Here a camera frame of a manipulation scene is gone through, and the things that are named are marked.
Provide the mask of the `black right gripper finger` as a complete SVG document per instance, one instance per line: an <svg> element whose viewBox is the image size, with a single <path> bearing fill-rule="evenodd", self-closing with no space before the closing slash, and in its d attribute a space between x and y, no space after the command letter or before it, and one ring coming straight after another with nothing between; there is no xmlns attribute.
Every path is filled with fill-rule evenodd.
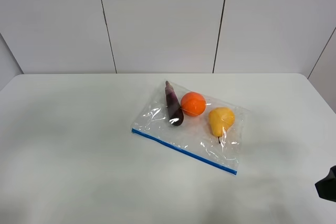
<svg viewBox="0 0 336 224"><path fill-rule="evenodd" d="M330 168L328 175L315 183L318 196L322 199L336 202L336 166Z"/></svg>

